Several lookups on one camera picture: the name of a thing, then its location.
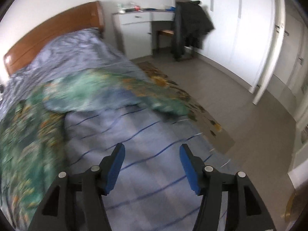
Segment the drawer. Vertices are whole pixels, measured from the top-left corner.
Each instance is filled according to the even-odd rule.
[[[119,15],[120,24],[129,24],[137,22],[149,22],[151,21],[150,12],[135,12]]]
[[[152,12],[153,21],[173,21],[173,12]]]

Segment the wooden headboard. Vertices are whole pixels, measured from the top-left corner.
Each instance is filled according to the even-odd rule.
[[[9,75],[32,62],[41,49],[52,39],[84,28],[104,30],[103,10],[99,1],[85,3],[66,10],[31,30],[4,55]]]

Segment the tiled floor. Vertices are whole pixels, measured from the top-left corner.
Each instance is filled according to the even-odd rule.
[[[292,91],[277,76],[272,76],[267,90],[284,106],[290,115],[294,115],[296,98]]]
[[[295,138],[295,121],[265,92],[253,95],[226,74],[199,60],[174,62],[159,54],[150,63],[193,96],[227,130],[235,145],[226,153],[247,173],[263,198],[278,231],[293,185],[287,175]]]

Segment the white door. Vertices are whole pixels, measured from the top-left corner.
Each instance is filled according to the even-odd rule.
[[[151,23],[121,25],[124,51],[128,59],[152,55]]]
[[[281,47],[281,52],[276,64],[274,75],[285,85],[288,85],[302,40],[303,24],[293,16],[285,15],[285,36]]]
[[[242,0],[230,71],[252,87],[266,62],[275,23],[274,0]]]
[[[231,53],[238,24],[239,0],[211,0],[210,16],[215,29],[208,35],[207,57],[230,71]]]

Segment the metal screw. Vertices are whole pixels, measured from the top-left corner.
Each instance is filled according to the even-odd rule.
[[[246,174],[243,171],[239,171],[238,176],[241,177],[241,178],[244,178],[246,176]]]
[[[95,171],[99,171],[100,170],[100,167],[97,166],[97,165],[94,165],[91,167],[91,171],[95,172]]]
[[[214,169],[213,169],[212,166],[206,166],[206,167],[204,168],[204,170],[207,171],[207,172],[212,172]]]
[[[59,176],[59,178],[64,178],[66,176],[66,173],[65,172],[60,172],[58,176]]]

